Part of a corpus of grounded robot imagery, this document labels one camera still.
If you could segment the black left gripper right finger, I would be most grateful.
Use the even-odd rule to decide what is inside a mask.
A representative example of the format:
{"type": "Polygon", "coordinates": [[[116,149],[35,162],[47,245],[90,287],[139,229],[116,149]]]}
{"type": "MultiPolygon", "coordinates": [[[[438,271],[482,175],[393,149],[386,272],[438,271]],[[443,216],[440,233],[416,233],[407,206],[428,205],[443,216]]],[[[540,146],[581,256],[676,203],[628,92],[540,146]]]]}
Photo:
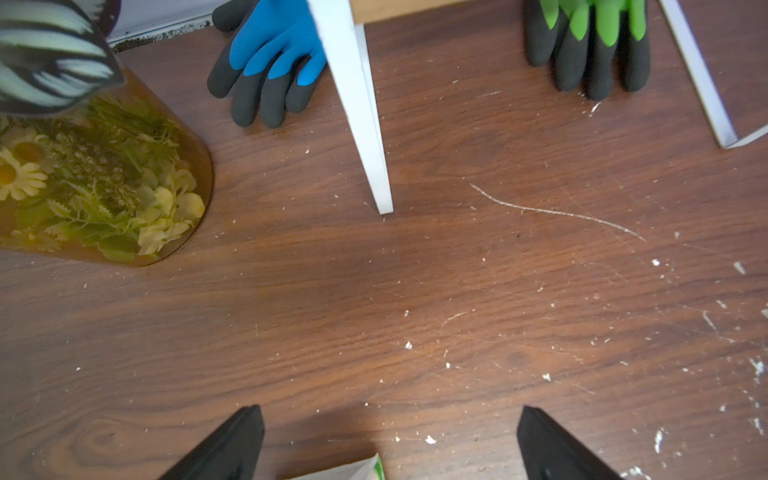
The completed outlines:
{"type": "Polygon", "coordinates": [[[622,479],[541,408],[523,407],[516,435],[529,480],[622,479]]]}

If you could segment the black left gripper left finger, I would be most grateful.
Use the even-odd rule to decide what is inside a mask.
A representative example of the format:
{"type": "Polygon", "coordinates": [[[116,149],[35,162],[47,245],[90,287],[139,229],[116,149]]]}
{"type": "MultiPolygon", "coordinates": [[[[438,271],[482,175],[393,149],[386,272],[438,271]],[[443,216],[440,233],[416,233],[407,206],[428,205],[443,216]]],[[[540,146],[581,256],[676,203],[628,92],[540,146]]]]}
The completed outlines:
{"type": "Polygon", "coordinates": [[[264,436],[260,406],[240,408],[160,480],[253,479],[264,436]]]}

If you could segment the white green tissue pack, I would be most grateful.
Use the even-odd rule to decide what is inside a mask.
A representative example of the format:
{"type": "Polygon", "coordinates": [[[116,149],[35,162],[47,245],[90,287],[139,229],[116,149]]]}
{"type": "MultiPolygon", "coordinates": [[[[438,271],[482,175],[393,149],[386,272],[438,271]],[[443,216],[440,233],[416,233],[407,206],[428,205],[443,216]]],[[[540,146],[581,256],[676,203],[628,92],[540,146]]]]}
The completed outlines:
{"type": "Polygon", "coordinates": [[[385,480],[383,463],[379,454],[333,467],[330,469],[294,477],[291,480],[385,480]]]}

